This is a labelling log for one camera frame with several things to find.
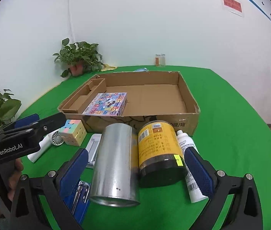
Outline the cardboard divider insert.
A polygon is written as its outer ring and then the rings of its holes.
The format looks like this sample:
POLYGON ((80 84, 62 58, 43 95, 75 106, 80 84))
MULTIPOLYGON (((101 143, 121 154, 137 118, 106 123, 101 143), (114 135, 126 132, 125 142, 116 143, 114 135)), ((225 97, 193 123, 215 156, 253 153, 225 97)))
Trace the cardboard divider insert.
POLYGON ((64 113, 82 114, 97 94, 104 92, 106 92, 104 78, 89 80, 68 96, 59 105, 58 110, 64 113))

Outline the colourful puzzle box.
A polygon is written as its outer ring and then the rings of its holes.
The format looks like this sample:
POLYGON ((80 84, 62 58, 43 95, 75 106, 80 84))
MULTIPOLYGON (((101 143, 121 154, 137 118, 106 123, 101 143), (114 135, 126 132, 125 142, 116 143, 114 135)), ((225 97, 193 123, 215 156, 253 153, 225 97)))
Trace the colourful puzzle box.
POLYGON ((82 115, 121 116, 126 103, 126 92, 98 93, 82 112, 82 115))

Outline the pastel rubik cube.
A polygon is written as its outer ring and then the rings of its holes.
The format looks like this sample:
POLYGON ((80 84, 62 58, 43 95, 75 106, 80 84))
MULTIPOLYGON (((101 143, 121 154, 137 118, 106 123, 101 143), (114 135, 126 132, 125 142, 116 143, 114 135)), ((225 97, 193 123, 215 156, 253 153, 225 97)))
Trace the pastel rubik cube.
POLYGON ((59 134, 65 144, 80 147, 87 135, 87 131, 81 120, 68 119, 65 125, 59 129, 59 134))

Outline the large cardboard box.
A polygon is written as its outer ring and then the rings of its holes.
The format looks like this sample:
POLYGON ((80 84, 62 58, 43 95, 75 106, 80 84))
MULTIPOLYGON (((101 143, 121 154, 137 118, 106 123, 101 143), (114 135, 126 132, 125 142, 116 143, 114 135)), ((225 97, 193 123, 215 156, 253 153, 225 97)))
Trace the large cardboard box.
POLYGON ((97 78, 105 79, 106 93, 126 92, 127 103, 121 116, 64 113, 67 119, 82 120, 87 132, 101 133, 106 126, 118 122, 139 130, 146 123, 159 120, 168 122, 175 130, 194 134, 200 108, 180 72, 103 73, 89 80, 97 78))

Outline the white handheld fan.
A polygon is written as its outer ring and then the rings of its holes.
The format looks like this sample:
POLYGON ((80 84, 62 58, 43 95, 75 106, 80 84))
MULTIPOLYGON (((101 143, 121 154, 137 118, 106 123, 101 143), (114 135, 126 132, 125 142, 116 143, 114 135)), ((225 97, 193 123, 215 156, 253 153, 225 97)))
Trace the white handheld fan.
POLYGON ((27 158, 35 163, 47 150, 51 145, 61 146, 64 143, 62 136, 59 133, 59 129, 49 133, 46 135, 41 142, 39 142, 40 150, 29 154, 27 158))

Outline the light blue flat object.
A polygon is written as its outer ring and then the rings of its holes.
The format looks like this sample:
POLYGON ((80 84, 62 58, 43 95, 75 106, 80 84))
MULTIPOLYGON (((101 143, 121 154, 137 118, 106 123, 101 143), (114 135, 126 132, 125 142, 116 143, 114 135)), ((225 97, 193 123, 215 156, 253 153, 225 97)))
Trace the light blue flat object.
POLYGON ((147 68, 140 68, 140 69, 137 69, 135 70, 134 72, 148 72, 149 70, 147 68))

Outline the red wall sign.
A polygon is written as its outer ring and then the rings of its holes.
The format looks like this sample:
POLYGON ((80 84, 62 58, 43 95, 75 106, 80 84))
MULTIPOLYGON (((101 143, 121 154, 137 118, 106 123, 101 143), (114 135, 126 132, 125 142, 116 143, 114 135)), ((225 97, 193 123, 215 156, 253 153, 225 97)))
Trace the red wall sign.
POLYGON ((238 0, 221 0, 222 9, 239 17, 244 17, 242 3, 238 0))

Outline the silver metal can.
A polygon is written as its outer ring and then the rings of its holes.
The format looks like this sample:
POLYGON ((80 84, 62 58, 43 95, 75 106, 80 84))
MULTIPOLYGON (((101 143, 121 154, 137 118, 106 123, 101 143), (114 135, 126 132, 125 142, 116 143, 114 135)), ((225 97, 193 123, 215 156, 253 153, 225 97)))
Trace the silver metal can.
POLYGON ((110 207, 140 204, 138 135, 122 123, 102 132, 90 188, 90 200, 110 207))

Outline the clear jar orange label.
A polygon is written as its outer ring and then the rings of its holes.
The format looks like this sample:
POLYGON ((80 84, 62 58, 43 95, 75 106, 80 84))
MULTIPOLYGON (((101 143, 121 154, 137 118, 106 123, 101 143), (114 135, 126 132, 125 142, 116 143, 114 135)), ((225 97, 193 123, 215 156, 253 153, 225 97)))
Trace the clear jar orange label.
POLYGON ((166 55, 163 53, 159 53, 155 55, 155 65, 157 67, 166 65, 166 55))

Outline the green table cloth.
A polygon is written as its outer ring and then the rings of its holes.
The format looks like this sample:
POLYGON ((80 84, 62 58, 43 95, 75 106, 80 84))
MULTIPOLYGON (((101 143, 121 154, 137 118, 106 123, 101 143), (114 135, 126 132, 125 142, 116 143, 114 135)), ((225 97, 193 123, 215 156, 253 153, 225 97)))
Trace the green table cloth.
MULTIPOLYGON (((210 69, 165 66, 178 71, 201 114, 193 139, 200 155, 230 176, 252 174, 264 229, 271 229, 271 131, 250 104, 210 69)), ((140 205, 114 208, 91 203, 84 229, 188 229, 205 206, 191 203, 185 183, 140 189, 140 205)))

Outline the yellow label jar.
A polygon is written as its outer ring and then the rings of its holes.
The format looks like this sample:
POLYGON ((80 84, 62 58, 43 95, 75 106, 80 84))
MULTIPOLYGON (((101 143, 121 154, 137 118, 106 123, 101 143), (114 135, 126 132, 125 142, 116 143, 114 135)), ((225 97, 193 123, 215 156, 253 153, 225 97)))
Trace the yellow label jar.
POLYGON ((166 121, 145 124, 138 134, 140 187, 176 184, 187 175, 173 126, 166 121))

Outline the blue stapler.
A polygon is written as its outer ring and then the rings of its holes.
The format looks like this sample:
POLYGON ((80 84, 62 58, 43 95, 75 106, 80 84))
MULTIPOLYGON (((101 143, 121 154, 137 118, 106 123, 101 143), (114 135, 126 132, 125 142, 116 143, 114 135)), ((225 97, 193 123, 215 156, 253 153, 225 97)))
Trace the blue stapler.
POLYGON ((90 183, 79 180, 72 193, 63 199, 79 225, 82 225, 90 204, 89 192, 90 183))

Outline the yellow cloth piece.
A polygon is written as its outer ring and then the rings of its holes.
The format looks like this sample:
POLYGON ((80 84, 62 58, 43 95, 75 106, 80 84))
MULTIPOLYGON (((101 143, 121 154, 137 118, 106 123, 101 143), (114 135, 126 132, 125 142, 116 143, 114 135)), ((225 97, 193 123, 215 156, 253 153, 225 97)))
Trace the yellow cloth piece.
POLYGON ((102 69, 101 69, 101 72, 105 72, 105 71, 113 71, 117 69, 117 67, 113 67, 113 66, 110 66, 108 64, 103 64, 102 65, 102 69))

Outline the potted plant red pot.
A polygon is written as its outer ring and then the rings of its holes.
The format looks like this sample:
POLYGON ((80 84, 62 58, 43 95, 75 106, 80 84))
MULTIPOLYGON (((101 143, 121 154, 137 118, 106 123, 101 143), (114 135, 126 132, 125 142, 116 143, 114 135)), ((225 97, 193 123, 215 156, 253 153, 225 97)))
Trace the potted plant red pot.
POLYGON ((67 66, 60 76, 77 77, 85 73, 101 71, 104 64, 103 56, 98 53, 98 45, 86 41, 71 43, 69 38, 63 39, 60 51, 53 54, 54 63, 60 62, 67 66))

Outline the white phone stand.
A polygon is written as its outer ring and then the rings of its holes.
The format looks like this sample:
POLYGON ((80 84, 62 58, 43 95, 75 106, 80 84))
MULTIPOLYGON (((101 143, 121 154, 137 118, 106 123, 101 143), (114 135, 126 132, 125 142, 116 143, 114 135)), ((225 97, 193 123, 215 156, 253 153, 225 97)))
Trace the white phone stand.
POLYGON ((91 136, 87 146, 86 150, 88 152, 88 164, 87 168, 93 169, 96 161, 98 146, 101 140, 102 134, 95 133, 91 136))

